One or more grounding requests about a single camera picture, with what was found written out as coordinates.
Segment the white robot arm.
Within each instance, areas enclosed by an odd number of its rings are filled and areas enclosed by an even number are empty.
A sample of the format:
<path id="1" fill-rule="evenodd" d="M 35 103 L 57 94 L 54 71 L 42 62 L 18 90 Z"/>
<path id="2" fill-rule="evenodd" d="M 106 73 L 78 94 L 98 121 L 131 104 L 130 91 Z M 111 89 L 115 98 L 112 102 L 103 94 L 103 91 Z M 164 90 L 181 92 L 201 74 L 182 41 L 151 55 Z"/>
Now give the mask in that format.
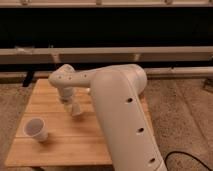
<path id="1" fill-rule="evenodd" d="M 136 64 L 76 72 L 68 64 L 49 76 L 66 102 L 73 87 L 88 87 L 115 171 L 167 171 L 139 94 L 147 84 Z"/>

